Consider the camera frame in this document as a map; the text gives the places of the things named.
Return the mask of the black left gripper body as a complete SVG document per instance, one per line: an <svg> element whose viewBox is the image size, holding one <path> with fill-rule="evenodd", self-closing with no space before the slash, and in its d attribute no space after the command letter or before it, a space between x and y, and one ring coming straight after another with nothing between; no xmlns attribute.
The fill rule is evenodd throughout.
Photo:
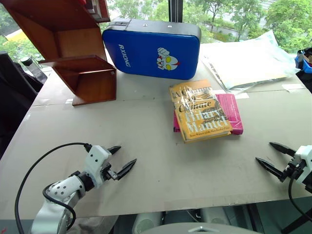
<svg viewBox="0 0 312 234"><path fill-rule="evenodd" d="M109 162L103 164L101 169L101 178L103 182L107 180L119 180L119 176L116 172L111 170L112 165Z"/></svg>

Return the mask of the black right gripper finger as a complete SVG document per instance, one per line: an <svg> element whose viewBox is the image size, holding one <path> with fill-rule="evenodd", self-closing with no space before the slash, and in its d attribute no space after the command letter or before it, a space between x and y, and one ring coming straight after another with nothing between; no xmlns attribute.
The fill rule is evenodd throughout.
<svg viewBox="0 0 312 234"><path fill-rule="evenodd" d="M277 142L269 142L269 144L274 148L276 149L277 151L283 153L283 154L287 154L289 156L294 156L296 151L293 150L292 148L288 147L288 146L285 146L285 145L282 145L280 143L277 143Z"/></svg>
<svg viewBox="0 0 312 234"><path fill-rule="evenodd" d="M280 182L283 182L285 180L283 172L278 170L277 168L275 168L272 164L270 164L269 162L265 161L264 159L255 158L256 161L269 173L271 173L272 175L276 176Z"/></svg>

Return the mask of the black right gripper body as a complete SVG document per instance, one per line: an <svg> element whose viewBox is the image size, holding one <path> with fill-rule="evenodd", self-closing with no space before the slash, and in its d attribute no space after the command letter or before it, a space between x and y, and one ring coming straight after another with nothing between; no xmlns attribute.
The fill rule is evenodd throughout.
<svg viewBox="0 0 312 234"><path fill-rule="evenodd" d="M300 156L293 157L282 172L282 176L280 177L279 181L284 182L284 180L288 177L297 180L304 172L305 167L306 162L304 159L301 159Z"/></svg>

